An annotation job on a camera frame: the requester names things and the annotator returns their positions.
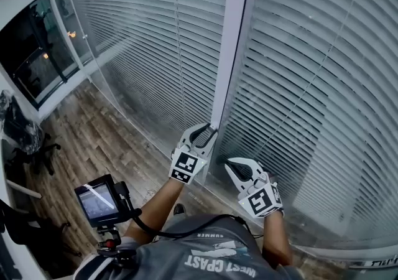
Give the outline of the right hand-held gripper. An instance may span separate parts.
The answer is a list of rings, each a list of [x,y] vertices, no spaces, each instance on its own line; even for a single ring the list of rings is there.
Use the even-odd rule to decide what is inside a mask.
[[[261,218],[275,211],[283,211],[277,182],[272,182],[263,166],[254,159],[232,157],[224,165],[226,172],[243,196],[239,199],[240,206],[252,218]],[[248,188],[248,178],[258,177]]]

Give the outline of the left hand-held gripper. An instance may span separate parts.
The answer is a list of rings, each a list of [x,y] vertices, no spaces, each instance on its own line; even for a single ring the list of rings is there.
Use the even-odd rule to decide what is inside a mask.
[[[169,170],[169,178],[175,179],[183,184],[191,184],[195,176],[200,173],[207,164],[207,160],[199,156],[209,156],[213,149],[218,130],[213,130],[208,139],[201,145],[192,146],[197,137],[208,129],[210,123],[196,124],[184,131],[180,138],[181,147],[177,147],[172,153],[172,163]]]

